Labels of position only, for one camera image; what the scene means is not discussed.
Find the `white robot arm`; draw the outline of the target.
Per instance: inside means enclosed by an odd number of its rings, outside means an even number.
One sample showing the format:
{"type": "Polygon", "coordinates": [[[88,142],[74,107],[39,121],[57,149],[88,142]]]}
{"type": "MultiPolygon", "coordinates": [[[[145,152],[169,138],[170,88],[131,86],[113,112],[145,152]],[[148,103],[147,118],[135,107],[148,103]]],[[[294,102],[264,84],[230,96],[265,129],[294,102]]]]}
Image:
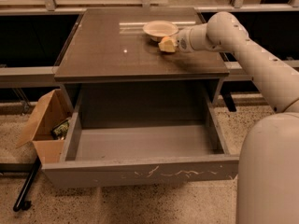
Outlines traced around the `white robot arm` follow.
{"type": "Polygon", "coordinates": [[[244,139],[238,164],[237,224],[299,224],[299,73],[249,38],[229,12],[164,35],[161,51],[234,55],[275,113],[244,139]]]}

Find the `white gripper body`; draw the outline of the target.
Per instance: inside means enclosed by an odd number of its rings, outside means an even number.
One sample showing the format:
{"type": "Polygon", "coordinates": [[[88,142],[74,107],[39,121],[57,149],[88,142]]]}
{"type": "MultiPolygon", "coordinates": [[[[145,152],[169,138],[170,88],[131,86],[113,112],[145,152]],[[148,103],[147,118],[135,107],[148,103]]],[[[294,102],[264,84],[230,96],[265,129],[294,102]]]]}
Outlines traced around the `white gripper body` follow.
{"type": "Polygon", "coordinates": [[[190,29],[182,29],[178,32],[176,42],[178,49],[181,52],[191,52],[192,47],[190,45],[190,29]]]}

